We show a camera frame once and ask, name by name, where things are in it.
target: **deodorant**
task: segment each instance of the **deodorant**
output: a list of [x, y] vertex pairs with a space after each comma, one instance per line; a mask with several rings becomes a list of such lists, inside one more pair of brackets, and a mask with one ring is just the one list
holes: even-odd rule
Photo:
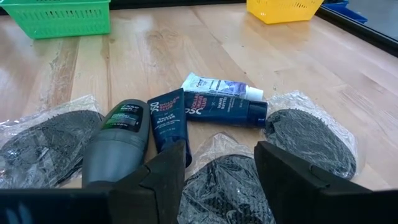
[[114, 107], [87, 145], [82, 187], [112, 185], [142, 165], [149, 126], [147, 103], [124, 100]]

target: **clear plastic wrap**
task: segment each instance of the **clear plastic wrap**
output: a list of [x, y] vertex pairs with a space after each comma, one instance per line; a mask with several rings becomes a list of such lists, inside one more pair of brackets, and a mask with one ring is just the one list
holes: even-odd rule
[[350, 179], [359, 173], [354, 135], [309, 97], [296, 90], [267, 102], [264, 132], [270, 143], [340, 177]]
[[16, 121], [0, 123], [0, 188], [47, 188], [74, 176], [101, 124], [87, 95]]
[[178, 223], [275, 223], [253, 149], [219, 133], [201, 144], [186, 170]]

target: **blue object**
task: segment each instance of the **blue object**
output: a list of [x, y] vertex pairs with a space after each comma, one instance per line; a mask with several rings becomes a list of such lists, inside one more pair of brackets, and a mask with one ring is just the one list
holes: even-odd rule
[[338, 2], [338, 3], [326, 3], [322, 4], [322, 6], [341, 6], [341, 7], [346, 7], [348, 5], [348, 1], [343, 1], [343, 2]]
[[338, 12], [346, 17], [349, 17], [355, 21], [358, 21], [360, 23], [365, 23], [368, 21], [367, 18], [359, 15], [358, 13], [346, 8], [345, 6], [339, 6], [338, 4], [324, 4], [325, 7], [327, 7], [328, 9], [331, 9], [335, 12]]
[[185, 92], [185, 112], [189, 121], [264, 128], [267, 106], [266, 102], [231, 96]]
[[192, 155], [188, 140], [183, 88], [148, 100], [148, 104], [157, 153], [170, 148], [178, 140], [184, 140], [185, 167], [188, 167], [192, 162]]

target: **wooden surface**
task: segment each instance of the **wooden surface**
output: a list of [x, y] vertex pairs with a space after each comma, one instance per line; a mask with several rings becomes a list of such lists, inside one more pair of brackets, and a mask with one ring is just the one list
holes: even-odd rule
[[[366, 155], [354, 181], [398, 187], [398, 59], [314, 17], [267, 26], [244, 4], [111, 12], [112, 33], [30, 40], [0, 17], [0, 120], [93, 94], [106, 114], [127, 98], [174, 90], [190, 72], [264, 96], [300, 90], [349, 129]], [[256, 129], [189, 123], [192, 151], [225, 131], [253, 148]], [[153, 139], [147, 159], [155, 155]], [[71, 186], [79, 185], [79, 180]]]

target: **yellow basket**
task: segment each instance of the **yellow basket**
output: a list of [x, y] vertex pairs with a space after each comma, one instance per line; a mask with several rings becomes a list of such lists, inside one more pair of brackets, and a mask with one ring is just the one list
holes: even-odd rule
[[248, 11], [266, 24], [308, 21], [323, 0], [248, 0]]

